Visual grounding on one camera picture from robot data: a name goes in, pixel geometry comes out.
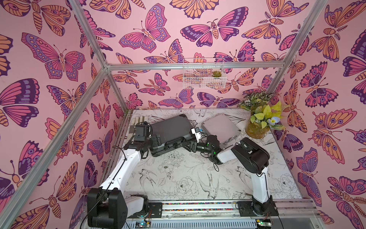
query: bird drawing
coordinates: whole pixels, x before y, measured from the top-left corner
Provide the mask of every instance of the bird drawing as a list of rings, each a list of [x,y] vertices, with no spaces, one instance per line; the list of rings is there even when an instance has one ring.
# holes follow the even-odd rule
[[[253,188],[250,188],[248,185],[248,183],[251,184],[251,177],[248,170],[246,170],[244,167],[238,166],[238,168],[235,169],[235,171],[239,172],[239,178],[240,180],[242,180],[245,186],[251,191],[253,191]]]
[[[201,179],[199,178],[199,175],[198,175],[199,184],[201,185],[203,191],[208,192],[208,196],[207,196],[208,199],[215,199],[217,196],[217,192],[219,191],[219,179],[217,179],[217,186],[215,188],[212,183],[212,174],[211,174],[211,177],[208,174],[207,174],[207,176],[208,176],[209,185],[205,185],[205,183],[203,183],[201,181]]]
[[[151,172],[150,170],[147,170],[147,169],[142,169],[139,174],[141,174],[142,176],[140,177],[140,184],[141,184],[141,187],[142,189],[145,191],[145,180],[148,179],[151,183],[151,185],[154,187],[153,185],[153,182],[154,184],[156,185],[155,181],[150,177],[149,173],[152,173],[156,176],[155,173]]]

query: metal bar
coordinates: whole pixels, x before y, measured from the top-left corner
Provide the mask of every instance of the metal bar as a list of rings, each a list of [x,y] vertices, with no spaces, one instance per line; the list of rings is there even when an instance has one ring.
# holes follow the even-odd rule
[[[297,34],[294,42],[292,43],[290,50],[287,52],[287,55],[284,59],[285,61],[284,66],[277,71],[277,74],[274,76],[272,83],[267,89],[267,93],[272,93],[277,88],[277,85],[279,84],[282,77],[286,73],[287,68],[291,64],[291,61],[294,59],[297,51],[301,47],[310,29],[313,27],[315,21],[317,20],[320,13],[323,11],[323,8],[325,7],[327,2],[328,0],[316,0],[316,2],[314,3],[313,7],[310,10],[309,15],[306,17],[304,24],[302,25],[299,33]]]
[[[253,61],[253,62],[219,62],[219,63],[177,63],[177,64],[111,64],[107,66],[108,71],[119,70],[161,70],[161,69],[183,69],[185,67],[210,69],[217,66],[224,68],[252,68],[252,67],[283,67],[283,61]]]
[[[105,68],[100,70],[95,79],[87,88],[81,100],[76,104],[66,121],[61,125],[53,139],[48,143],[42,155],[38,158],[36,164],[23,180],[22,185],[16,190],[6,207],[0,215],[0,228],[8,229],[13,224],[19,211],[23,208],[28,198],[32,194],[36,185],[42,178],[44,172],[55,158],[66,137],[70,134],[80,115],[83,113],[88,102],[91,100],[98,86],[106,75]]]
[[[113,92],[114,92],[115,96],[117,97],[117,101],[121,105],[124,113],[127,114],[128,109],[127,109],[126,103],[124,102],[123,97],[122,97],[122,94],[119,91],[119,89],[117,87],[117,84],[116,84],[116,81],[114,80],[114,78],[113,78],[113,76],[112,76],[112,74],[111,74],[110,71],[107,72],[107,79],[109,80],[109,83],[111,84],[111,87],[113,89]]]
[[[80,2],[78,0],[70,0],[69,2],[72,6],[75,16],[77,17],[81,27],[83,28],[85,36],[88,39],[90,47],[93,49],[97,60],[101,64],[102,68],[105,67],[107,62],[104,58],[102,50],[100,49],[100,46],[97,43],[97,39],[92,29],[90,28],[89,22],[86,19],[86,16],[84,14],[83,8],[80,5]]]

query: green leaf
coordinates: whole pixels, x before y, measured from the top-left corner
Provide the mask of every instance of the green leaf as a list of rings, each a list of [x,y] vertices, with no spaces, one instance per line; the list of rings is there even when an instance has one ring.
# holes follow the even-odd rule
[[[252,115],[251,117],[250,117],[250,121],[253,123],[255,120],[256,120],[257,118],[254,116],[254,115]]]

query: succulent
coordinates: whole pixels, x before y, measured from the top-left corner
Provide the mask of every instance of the succulent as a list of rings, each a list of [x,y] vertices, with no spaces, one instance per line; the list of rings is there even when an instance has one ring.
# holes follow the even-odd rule
[[[214,71],[212,73],[212,77],[221,77],[221,72],[220,71]]]

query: pink wall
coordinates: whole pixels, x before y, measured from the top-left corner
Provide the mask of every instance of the pink wall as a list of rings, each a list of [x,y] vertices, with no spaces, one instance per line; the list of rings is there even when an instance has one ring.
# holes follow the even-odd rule
[[[73,11],[65,1],[50,0],[32,2],[32,4],[14,1],[12,2],[14,5],[4,4],[5,2],[2,2],[0,7],[1,19],[6,21],[0,29],[0,154],[2,158],[0,211],[68,116],[68,109],[74,107],[75,103],[67,98],[74,96],[77,102],[92,82],[93,74],[95,75],[101,68],[96,58],[91,58],[90,50],[80,47],[77,36],[81,32]],[[63,64],[65,64],[65,72],[62,69]],[[109,90],[109,104],[104,98],[103,91],[93,97],[92,103],[97,107],[100,103],[102,108],[104,104],[106,107],[111,106],[107,128],[105,124],[98,128],[89,104],[80,117],[80,122],[75,125],[74,132],[79,133],[78,127],[82,122],[88,122],[88,125],[81,126],[83,134],[81,137],[75,133],[72,135],[73,140],[70,142],[71,145],[65,147],[63,158],[58,159],[57,163],[55,158],[21,212],[29,215],[30,210],[36,209],[37,218],[35,219],[39,217],[44,219],[44,227],[46,224],[47,228],[52,229],[69,227],[79,194],[85,188],[84,169],[89,159],[93,161],[95,170],[98,170],[95,182],[101,178],[101,165],[107,161],[108,157],[104,155],[103,159],[98,161],[96,156],[88,151],[88,143],[99,138],[104,139],[104,135],[112,130],[113,144],[115,140],[113,124],[116,122],[116,125],[119,125],[123,118],[116,118],[113,104],[118,102],[115,95],[107,84],[104,84],[103,88]],[[73,178],[73,175],[70,175],[70,178],[75,179],[77,188],[73,191],[72,187],[66,186],[58,194],[54,193],[62,209],[61,218],[56,218],[53,213],[49,213],[52,203],[48,200],[37,200],[29,204],[36,198],[48,199],[53,187],[55,186],[56,189],[60,187],[62,179],[73,163],[78,164],[78,172],[73,173],[76,177]],[[27,225],[29,226],[32,222],[34,221],[30,220]],[[38,225],[39,222],[33,224],[31,228],[37,228]]]
[[[366,1],[330,1],[307,51],[291,66],[306,68],[286,74],[281,90],[282,104],[291,105],[281,120],[287,135],[274,134],[302,194],[314,200],[327,228],[366,226],[365,9]]]

